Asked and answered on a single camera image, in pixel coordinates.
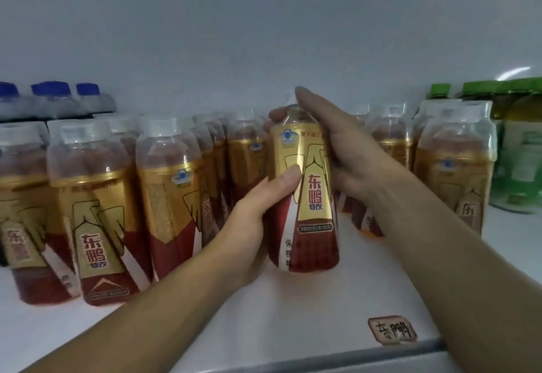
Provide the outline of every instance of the green bottle cap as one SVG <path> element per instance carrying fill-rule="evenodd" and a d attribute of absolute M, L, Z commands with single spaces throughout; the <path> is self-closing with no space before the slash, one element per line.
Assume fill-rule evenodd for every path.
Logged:
<path fill-rule="evenodd" d="M 465 82 L 463 84 L 463 96 L 495 93 L 499 82 L 496 80 L 479 80 L 476 82 Z"/>
<path fill-rule="evenodd" d="M 511 89 L 512 89 L 512 81 L 503 80 L 503 81 L 499 81 L 497 88 L 495 89 L 495 93 L 499 95 L 506 95 L 510 93 Z"/>
<path fill-rule="evenodd" d="M 529 93 L 532 90 L 533 81 L 536 77 L 522 77 L 521 79 L 512 79 L 511 91 L 514 93 Z"/>
<path fill-rule="evenodd" d="M 531 82 L 531 89 L 533 92 L 542 93 L 542 77 L 535 77 Z"/>
<path fill-rule="evenodd" d="M 431 96 L 448 96 L 450 88 L 449 83 L 433 83 L 431 85 Z"/>

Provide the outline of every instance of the fingernail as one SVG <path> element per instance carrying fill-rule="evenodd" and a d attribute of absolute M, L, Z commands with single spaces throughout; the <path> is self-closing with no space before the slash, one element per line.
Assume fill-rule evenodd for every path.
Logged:
<path fill-rule="evenodd" d="M 298 178 L 300 173 L 301 173 L 301 169 L 299 165 L 294 164 L 284 171 L 284 173 L 282 174 L 282 177 L 285 178 L 286 180 L 292 180 L 292 179 Z"/>
<path fill-rule="evenodd" d="M 310 90 L 308 90 L 305 86 L 296 86 L 295 87 L 296 93 L 312 93 Z"/>

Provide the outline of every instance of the right hand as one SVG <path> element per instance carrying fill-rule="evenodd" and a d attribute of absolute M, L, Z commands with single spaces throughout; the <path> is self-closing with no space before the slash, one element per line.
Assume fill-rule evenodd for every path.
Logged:
<path fill-rule="evenodd" d="M 295 96 L 299 105 L 310 112 L 324 129 L 331 146 L 329 164 L 335 189 L 363 200 L 367 185 L 378 177 L 385 177 L 383 173 L 386 171 L 393 174 L 400 167 L 354 116 L 307 88 L 296 87 Z M 274 123 L 280 123 L 285 117 L 286 107 L 269 112 L 271 122 L 266 123 L 266 130 L 269 131 Z"/>

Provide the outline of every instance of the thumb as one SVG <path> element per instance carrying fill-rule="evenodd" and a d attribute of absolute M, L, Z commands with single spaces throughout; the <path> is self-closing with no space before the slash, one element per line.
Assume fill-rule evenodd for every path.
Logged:
<path fill-rule="evenodd" d="M 299 165 L 290 166 L 284 173 L 267 183 L 256 186 L 243 198 L 246 209 L 261 216 L 282 198 L 293 193 L 301 180 Z"/>
<path fill-rule="evenodd" d="M 352 116 L 329 102 L 328 99 L 312 93 L 307 88 L 296 86 L 295 97 L 301 107 L 313 115 L 331 133 L 343 132 L 352 126 Z"/>

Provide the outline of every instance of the left hand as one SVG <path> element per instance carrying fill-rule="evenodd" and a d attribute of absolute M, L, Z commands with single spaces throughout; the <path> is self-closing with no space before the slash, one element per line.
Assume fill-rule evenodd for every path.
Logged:
<path fill-rule="evenodd" d="M 263 270 L 267 244 L 263 242 L 263 214 L 285 196 L 292 194 L 301 180 L 301 169 L 293 165 L 277 178 L 263 179 L 235 205 L 224 228 L 209 244 L 232 271 L 241 288 Z"/>

